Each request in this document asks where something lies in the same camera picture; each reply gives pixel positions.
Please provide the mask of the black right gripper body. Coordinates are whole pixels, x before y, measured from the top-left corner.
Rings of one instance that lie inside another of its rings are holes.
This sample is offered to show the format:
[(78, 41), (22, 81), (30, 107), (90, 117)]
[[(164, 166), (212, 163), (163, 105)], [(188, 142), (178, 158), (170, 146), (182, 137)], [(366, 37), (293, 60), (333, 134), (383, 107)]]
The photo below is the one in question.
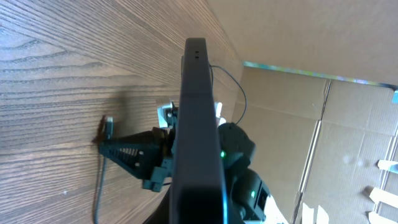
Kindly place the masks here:
[(149, 151), (144, 153), (149, 165), (149, 176), (145, 177), (142, 188), (153, 192), (160, 192), (166, 178), (172, 176), (174, 168), (174, 139), (177, 127), (178, 108), (173, 108), (173, 127), (172, 128), (152, 128), (154, 143)]

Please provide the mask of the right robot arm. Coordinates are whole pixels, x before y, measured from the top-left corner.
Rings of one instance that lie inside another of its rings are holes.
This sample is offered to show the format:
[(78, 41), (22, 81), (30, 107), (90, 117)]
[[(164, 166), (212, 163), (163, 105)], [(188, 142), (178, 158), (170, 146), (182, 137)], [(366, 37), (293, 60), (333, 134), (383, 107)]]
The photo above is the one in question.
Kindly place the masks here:
[[(158, 108), (160, 126), (150, 131), (114, 138), (113, 118), (103, 118), (104, 139), (98, 146), (111, 160), (142, 180), (142, 188), (160, 192), (174, 168), (174, 139), (178, 108), (173, 103)], [(286, 223), (274, 197), (259, 175), (249, 168), (256, 145), (235, 123), (217, 118), (221, 159), (226, 178), (231, 223)]]

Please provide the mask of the blue Samsung Galaxy smartphone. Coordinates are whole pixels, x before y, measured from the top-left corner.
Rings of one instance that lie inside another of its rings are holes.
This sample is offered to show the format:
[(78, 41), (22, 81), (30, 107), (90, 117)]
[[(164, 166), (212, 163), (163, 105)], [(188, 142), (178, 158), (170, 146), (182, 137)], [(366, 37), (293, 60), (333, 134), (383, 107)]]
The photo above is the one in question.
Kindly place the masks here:
[(204, 38), (188, 38), (170, 187), (171, 223), (227, 223), (228, 202)]

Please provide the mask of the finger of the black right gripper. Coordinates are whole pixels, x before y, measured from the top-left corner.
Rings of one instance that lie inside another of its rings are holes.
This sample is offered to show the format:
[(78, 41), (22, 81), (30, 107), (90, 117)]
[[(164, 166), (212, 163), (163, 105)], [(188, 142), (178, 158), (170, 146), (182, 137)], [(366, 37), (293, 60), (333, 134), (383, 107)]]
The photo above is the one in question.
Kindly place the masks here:
[(104, 140), (99, 153), (137, 179), (150, 179), (160, 159), (160, 143), (153, 131)]
[(96, 135), (92, 140), (93, 144), (99, 144), (104, 140), (104, 137), (105, 137), (104, 129), (106, 126), (106, 120), (107, 120), (107, 116), (103, 115), (99, 122), (98, 129), (96, 131)]

